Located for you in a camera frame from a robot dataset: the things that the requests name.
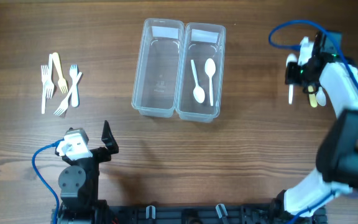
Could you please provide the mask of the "white plastic spoon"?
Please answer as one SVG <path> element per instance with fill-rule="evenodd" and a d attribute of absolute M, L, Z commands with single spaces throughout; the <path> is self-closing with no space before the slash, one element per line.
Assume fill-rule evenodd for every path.
<path fill-rule="evenodd" d="M 195 81 L 195 88 L 193 89 L 193 96 L 198 103 L 203 103 L 205 100 L 205 92 L 198 83 L 198 76 L 196 72 L 195 62 L 191 60 L 191 70 Z"/>
<path fill-rule="evenodd" d="M 287 57 L 287 66 L 290 62 L 297 62 L 298 59 L 295 54 L 289 54 Z M 288 85 L 288 104 L 291 105 L 293 102 L 293 85 Z"/>
<path fill-rule="evenodd" d="M 212 58 L 208 58 L 204 65 L 204 71 L 209 78 L 209 102 L 213 106 L 213 76 L 216 72 L 216 64 Z"/>
<path fill-rule="evenodd" d="M 316 93 L 316 101 L 320 106 L 326 105 L 326 95 L 324 94 L 323 87 L 319 87 Z"/>

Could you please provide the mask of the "yellow plastic spoon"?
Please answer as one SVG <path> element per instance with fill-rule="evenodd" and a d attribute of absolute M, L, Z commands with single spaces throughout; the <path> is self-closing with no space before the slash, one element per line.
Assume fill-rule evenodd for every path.
<path fill-rule="evenodd" d="M 318 106 L 318 102 L 316 100 L 316 95 L 314 93 L 314 87 L 312 85 L 308 86 L 308 98 L 309 98 L 309 102 L 312 108 L 316 108 Z"/>

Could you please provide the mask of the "white fork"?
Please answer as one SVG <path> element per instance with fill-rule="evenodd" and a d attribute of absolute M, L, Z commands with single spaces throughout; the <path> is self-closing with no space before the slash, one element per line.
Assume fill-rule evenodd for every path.
<path fill-rule="evenodd" d="M 47 82 L 47 65 L 42 65 L 41 66 L 41 76 L 42 76 L 42 105 L 41 105 L 41 113 L 44 114 L 45 113 L 45 107 L 46 107 L 46 82 Z"/>
<path fill-rule="evenodd" d="M 76 64 L 71 65 L 70 76 L 72 79 L 71 88 L 73 89 L 72 94 L 71 94 L 71 105 L 74 108 L 79 106 L 78 88 L 77 88 L 77 84 L 74 84 L 74 81 L 76 80 L 77 75 L 78 75 L 78 66 Z"/>
<path fill-rule="evenodd" d="M 55 85 L 53 84 L 52 81 L 52 70 L 53 70 L 53 58 L 52 58 L 52 54 L 49 55 L 49 59 L 48 59 L 48 70 L 47 70 L 47 82 L 46 82 L 46 97 L 47 99 L 51 99 L 53 97 L 53 93 L 54 93 L 54 88 Z"/>

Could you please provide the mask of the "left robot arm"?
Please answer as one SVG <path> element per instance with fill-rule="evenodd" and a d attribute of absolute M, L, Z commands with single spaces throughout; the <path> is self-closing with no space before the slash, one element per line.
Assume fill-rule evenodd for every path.
<path fill-rule="evenodd" d="M 118 222 L 107 201 L 98 198 L 99 165 L 119 152 L 108 121 L 104 121 L 101 140 L 103 147 L 89 149 L 85 130 L 70 128 L 58 143 L 55 154 L 69 166 L 58 178 L 62 203 L 56 209 L 55 223 Z"/>

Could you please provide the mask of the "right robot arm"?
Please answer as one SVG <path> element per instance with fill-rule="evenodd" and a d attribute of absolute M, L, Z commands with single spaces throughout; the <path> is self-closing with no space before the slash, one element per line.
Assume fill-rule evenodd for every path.
<path fill-rule="evenodd" d="M 322 53 L 309 58 L 287 57 L 286 83 L 309 77 L 331 101 L 336 121 L 316 155 L 315 168 L 296 186 L 281 191 L 270 204 L 268 217 L 295 223 L 340 196 L 358 197 L 358 68 L 347 59 Z"/>

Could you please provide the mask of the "left clear plastic container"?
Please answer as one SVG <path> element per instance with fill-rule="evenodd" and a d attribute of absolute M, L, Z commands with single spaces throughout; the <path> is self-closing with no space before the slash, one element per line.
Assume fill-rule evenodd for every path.
<path fill-rule="evenodd" d="M 172 19 L 144 22 L 132 94 L 132 107 L 141 115 L 173 115 L 184 28 Z"/>

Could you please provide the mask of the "clear plastic container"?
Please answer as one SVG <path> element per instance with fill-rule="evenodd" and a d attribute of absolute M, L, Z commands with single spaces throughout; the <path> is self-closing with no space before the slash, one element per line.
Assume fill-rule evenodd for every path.
<path fill-rule="evenodd" d="M 175 110 L 183 120 L 210 123 L 221 111 L 226 28 L 217 24 L 191 22 L 185 27 L 184 38 Z M 213 106 L 209 102 L 209 78 L 204 71 L 208 58 L 212 58 L 216 64 L 213 76 Z M 191 60 L 195 62 L 198 83 L 205 92 L 203 103 L 198 103 L 193 96 L 195 81 Z"/>
<path fill-rule="evenodd" d="M 172 19 L 144 22 L 132 94 L 132 107 L 141 115 L 173 115 L 184 28 Z"/>

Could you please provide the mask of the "right clear plastic container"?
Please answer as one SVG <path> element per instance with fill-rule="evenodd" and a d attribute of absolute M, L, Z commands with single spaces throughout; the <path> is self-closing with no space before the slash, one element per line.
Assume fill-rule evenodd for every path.
<path fill-rule="evenodd" d="M 226 28 L 217 24 L 191 22 L 185 27 L 184 38 L 175 110 L 183 120 L 210 123 L 221 111 Z M 209 102 L 209 78 L 204 71 L 208 58 L 212 58 L 216 64 L 213 76 L 213 106 Z M 198 103 L 193 96 L 195 81 L 191 60 L 195 62 L 198 83 L 205 92 L 203 103 Z"/>

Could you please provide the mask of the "white fork diagonal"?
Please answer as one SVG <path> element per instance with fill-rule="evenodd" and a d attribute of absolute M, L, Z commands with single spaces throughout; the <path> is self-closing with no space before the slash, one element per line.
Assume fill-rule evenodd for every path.
<path fill-rule="evenodd" d="M 80 78 L 82 77 L 82 73 L 79 72 L 76 80 L 74 81 L 74 84 L 78 84 Z M 62 100 L 62 102 L 60 103 L 60 106 L 57 108 L 57 110 L 53 113 L 56 116 L 61 116 L 69 107 L 69 99 L 71 97 L 73 89 L 70 88 L 70 90 L 68 91 L 66 97 Z"/>

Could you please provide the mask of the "yellow plastic fork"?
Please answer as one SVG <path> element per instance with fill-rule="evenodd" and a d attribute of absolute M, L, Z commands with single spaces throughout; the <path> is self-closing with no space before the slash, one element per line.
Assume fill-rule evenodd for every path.
<path fill-rule="evenodd" d="M 65 78 L 63 76 L 63 70 L 62 70 L 62 65 L 61 65 L 61 61 L 60 61 L 60 56 L 57 52 L 54 52 L 52 54 L 52 60 L 55 65 L 56 71 L 58 73 L 59 89 L 63 94 L 67 94 L 68 93 L 68 85 L 67 85 L 67 81 L 65 80 Z"/>

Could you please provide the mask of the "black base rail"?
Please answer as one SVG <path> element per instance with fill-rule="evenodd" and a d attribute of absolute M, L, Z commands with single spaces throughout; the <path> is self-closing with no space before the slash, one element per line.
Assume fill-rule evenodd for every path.
<path fill-rule="evenodd" d="M 269 217 L 267 204 L 225 206 L 226 213 L 218 213 L 215 206 L 197 207 L 111 207 L 104 215 L 69 214 L 63 207 L 53 211 L 51 223 L 291 223 L 292 215 Z"/>

